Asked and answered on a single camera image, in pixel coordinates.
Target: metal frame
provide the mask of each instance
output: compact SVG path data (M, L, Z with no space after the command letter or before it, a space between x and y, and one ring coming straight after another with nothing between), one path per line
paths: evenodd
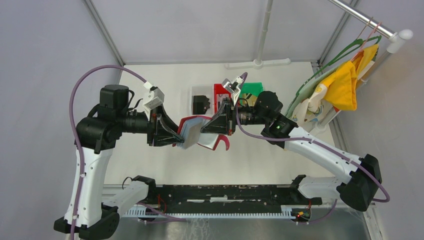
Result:
M134 205L123 218L165 218L158 214L146 212L145 206ZM168 213L170 217L182 219L295 219L291 207L281 207L280 213Z
M102 18L100 18L99 13L97 12L96 7L94 6L92 0L83 0L85 6L87 7L88 12L90 13L91 17L93 18L96 26L98 27L101 35L103 36L103 39L106 41L106 44L109 46L110 50L113 53L113 56L115 57L118 64L123 67L125 65L125 62L119 53L117 46L115 45L114 41L112 40L111 35L108 32L108 29L106 28L105 24L102 21Z
M367 16L363 12L355 9L355 7L359 4L360 0L351 0L349 4L344 2L344 1L341 1L341 0L328 0L328 1L335 4L339 8L343 9L345 11L345 13L343 14L339 23L337 24L331 38L329 39L327 45L324 48L319 60L317 61L317 63L315 63L315 62L312 63L312 67L314 69L319 68L319 66L326 60L328 53L331 51L335 42L337 41L338 37L340 36L342 30L346 26L346 23L349 20L350 15L357 18L358 20L360 20L364 24L369 23L368 26L370 28L375 28L378 24L378 21L371 19L369 16ZM103 35L104 40L106 41L106 43L109 45L111 51L113 52L116 61L119 63L119 65L124 66L125 62L123 61L122 56L120 55L116 45L114 44L114 42L112 40L112 37L110 36L107 28L105 27L105 24L103 23L102 19L100 18L92 0L84 0L83 2L85 3L88 11L90 12L91 16L93 17L93 19L94 19L97 27L99 28L101 34ZM266 38L267 30L268 30L266 28L266 26L268 25L267 19L269 20L269 15L271 13L272 3L273 3L273 0L268 0L267 8L266 8L267 12L265 14L265 21L264 21L263 27L262 27L263 29L262 29L261 36L260 36L260 42L259 42L258 53L257 53L257 58L256 58L256 61L258 61L258 62L260 62L261 58L262 58L263 48L264 48L264 45L265 45L265 38ZM396 36L396 32L392 31L390 28L388 28L384 25L380 25L377 28L377 32L380 33L382 36L388 38L388 39L391 39L391 38ZM391 53L386 51L381 57L379 57L377 59L375 64L372 66L372 68L367 72L367 74L364 75L363 79L365 81L367 81L372 76L372 74L375 73L375 71L391 55L392 55ZM329 113L328 115L329 115L328 118L325 119L325 122L322 122L322 123L324 125L326 123L329 123L331 132L333 133L333 136L335 138L334 139L335 144L338 145L337 147L342 149L342 150L349 151L348 145L347 145L345 138L344 138L344 135L343 135L343 131L340 127L339 118L336 117L337 114L334 111L333 113L331 113L331 114ZM112 185L104 185L105 189L108 189L108 188L111 188L111 187L112 187ZM383 236L381 234L381 231L379 229L379 225L378 225L378 222L377 222L377 219L376 219L376 208L370 207L367 212L364 212L364 217L365 217L365 220L366 220L366 224L367 224L371 239L372 240L382 240Z
M130 61L125 62L125 65L169 65L169 64L239 64L245 62L246 60L230 60L230 61L221 61L221 60L205 60L205 61ZM316 59L290 59L291 63L307 63L314 62Z
M355 8L360 2L361 0L351 0L349 5ZM342 33L343 29L346 27L346 24L348 23L348 20L350 19L350 17L351 15L348 12L344 12L343 15L341 16L340 21L335 27L334 32L332 33L330 39L325 45L324 50L321 53L321 56L318 59L319 65L322 65L326 61L326 58L330 50L333 48L334 44L339 39L339 36Z
M347 4L344 1L341 1L341 0L329 0L329 1L331 3L333 3L334 5L336 5L337 7L343 9L346 13L354 16L355 18L357 18L358 20L360 20L364 24L367 24L369 22L369 24L367 26L372 28L372 29L374 29L379 24L379 22L376 21L375 19L371 19L371 17L369 17L365 13L355 9L352 6L349 6L349 4ZM395 34L394 31L392 31L390 28L388 28L388 27L386 27L382 24L377 27L377 32L380 33L382 36L388 38L388 39L391 38Z

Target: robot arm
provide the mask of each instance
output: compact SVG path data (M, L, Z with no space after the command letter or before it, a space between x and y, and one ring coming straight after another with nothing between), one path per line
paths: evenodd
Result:
M243 80L238 77L231 83L226 80L223 85L233 96L240 94ZM83 118L76 130L85 156L82 190L76 194L79 183L79 171L74 178L74 188L68 210L64 217L56 220L54 229L69 233L71 222L76 219L75 232L82 239L107 239L115 232L120 217L137 202L152 197L155 180L137 176L131 184L119 194L102 203L103 183L109 159L116 141L122 133L146 134L149 146L161 147L183 143L177 134L178 126L168 117L162 105L164 95L154 86L148 86L149 93L144 98L145 112L129 110L129 92L126 86L107 85L100 91L100 103ZM341 198L348 206L366 211L376 194L377 185L352 162L364 167L381 183L379 164L376 158L343 152L310 135L303 128L280 111L283 104L275 93L264 91L259 94L255 106L235 106L234 99L226 98L218 112L202 129L202 133L232 135L236 131L237 121L242 125L265 125L261 135L272 144L305 156L326 168L335 177L318 177L300 175L296 179L298 191L306 198ZM291 141L273 139L295 138ZM347 156L347 162L331 152ZM77 169L80 158L77 151ZM79 199L77 215L73 216L73 203Z
M240 91L237 79L233 84L228 83L226 79L222 85L231 94L237 93ZM362 166L381 184L380 167L375 157L367 154L362 158L317 139L280 113L283 104L274 92L261 92L253 107L234 106L236 102L225 99L201 132L232 135L236 131L237 121L241 125L265 125L261 132L263 137L253 137L265 139L272 145L298 153L334 174L335 177L304 177L298 186L304 197L340 198L358 211L364 212L368 209L379 187L355 165ZM344 155L349 161L335 153Z

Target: white pipe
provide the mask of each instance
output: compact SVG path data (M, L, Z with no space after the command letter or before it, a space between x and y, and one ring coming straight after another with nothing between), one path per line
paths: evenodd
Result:
M257 50L257 57L254 60L254 63L257 65L262 64L262 54L264 53L265 38L267 37L268 23L270 22L273 1L274 0L268 0L268 3L266 5L265 18L263 20L262 32L260 33L259 48Z

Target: metal pole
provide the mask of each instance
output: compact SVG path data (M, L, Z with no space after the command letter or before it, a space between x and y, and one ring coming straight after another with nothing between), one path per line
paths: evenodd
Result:
M356 7L360 2L361 0L351 0L349 5L352 7ZM350 16L351 15L348 12L344 12L343 15L341 16L340 21L335 27L334 32L332 33L330 39L327 42L327 45L324 48L324 51L322 51L321 53L321 57L318 58L319 64L321 66L324 65L324 62L326 61L326 58L330 50L333 48L334 44L339 39L339 36L341 35L342 30L345 28L346 24L348 23Z
M359 19L364 24L367 24L371 19L371 17L367 16L365 13L355 9L354 7L349 6L349 4L347 4L344 1L341 1L341 0L329 0L329 1L332 2L333 4L335 4L337 7L343 9L344 11L349 13L350 15L354 16L355 18ZM378 21L372 19L371 22L368 24L368 27L373 29L378 24L379 24ZM390 38L395 34L394 31L392 31L390 28L388 28L384 25L380 25L377 28L377 32L380 33L381 35L383 35L386 38Z
M85 6L87 7L88 12L90 13L91 17L93 18L95 24L97 25L98 29L100 30L101 35L103 36L104 40L106 41L107 45L109 46L110 50L112 51L116 61L118 64L123 67L125 65L125 62L121 56L121 54L118 51L117 46L115 45L114 41L112 40L111 35L109 34L108 30L106 29L105 24L103 23L102 19L100 18L99 13L97 12L96 7L93 4L92 0L84 0Z
M270 22L273 1L274 0L268 0L268 4L266 5L265 19L263 20L262 32L260 33L259 48L257 50L257 57L254 60L254 63L258 65L262 63L262 53L264 53L265 38L267 37L268 23Z
M337 116L337 112L336 112L336 110L334 109L334 107L332 107L329 111L328 111L328 113L327 113L327 115L325 115L325 117L320 121L320 122L318 122L317 124L319 125L319 127L325 127L329 122L331 122L331 120L333 120L333 118L335 118Z

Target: purple cable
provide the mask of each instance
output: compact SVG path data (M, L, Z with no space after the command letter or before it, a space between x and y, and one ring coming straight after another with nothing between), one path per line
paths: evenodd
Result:
M243 82L240 85L240 89L241 89L243 87L243 84L245 83L245 80L246 80L246 77L247 77L247 72L243 73L240 77L243 78ZM242 131L244 134L246 134L247 136L250 136L252 138L263 139L263 140L272 141L272 142L286 142L286 141L308 141L308 142L310 142L312 140L311 138L306 138L306 137L271 138L271 137L265 137L265 136L259 136L259 135L251 134L251 133L245 131L243 129L241 123L240 123L239 108L238 107L235 108L235 119L237 120L237 125L238 125L238 128L240 129L240 131ZM332 149L331 147L329 147L325 144L322 144L319 141L313 141L313 143L324 148L324 149L326 149L326 150L328 150L329 152L339 156L340 158L342 158L343 160L345 160L347 162L350 161L350 159L348 157L346 157L345 155L341 154L340 152ZM358 169L360 169L362 172L364 172L378 186L378 188L381 189L381 191L383 192L383 194L386 197L386 199L373 198L372 199L373 201L379 202L379 203L387 203L388 201L390 201L389 193L382 186L382 184L368 170L366 170L363 166L361 166L360 164L358 164L354 161L351 161L350 163L352 165L354 165L355 167L357 167Z
M78 133L77 133L77 128L75 126L75 120L74 120L74 99L75 99L75 93L77 93L77 89L80 86L80 84L83 82L84 79L86 79L86 77L88 77L88 75L101 70L101 69L120 69L122 71L128 72L134 76L136 76L137 78L139 78L143 83L147 82L146 79L144 79L142 76L138 75L137 73L122 67L122 66L118 66L118 65L102 65L102 66L98 66L95 67L91 70L89 70L88 72L86 72L75 84L75 86L72 89L72 92L70 94L70 100L69 100L69 120L70 120L70 126L72 128L72 132L73 132L73 136L75 138L75 143L76 143L76 148L78 149L79 152L79 179L78 179L78 185L76 187L76 193L75 193L75 201L73 203L73 212L72 212L72 224L70 225L70 239L74 240L74 233L75 233L75 224L77 223L77 219L74 218L74 216L77 215L78 213L78 204L80 202L80 195L81 195L81 189L83 187L83 177L81 177L81 175L84 174L84 152L83 152L83 148L81 146L81 142L80 142L80 138L78 137Z
M168 219L168 220L164 220L164 221L146 221L145 222L146 224L164 224L164 223L170 223L170 222L186 222L187 221L184 218L178 218L178 217L166 215L165 213L158 211L158 210L154 209L153 207L151 207L151 206L149 206L145 203L142 203L141 201L137 202L137 204L140 204L140 205L150 209L152 212L157 213L159 215L162 215L162 216L164 216Z

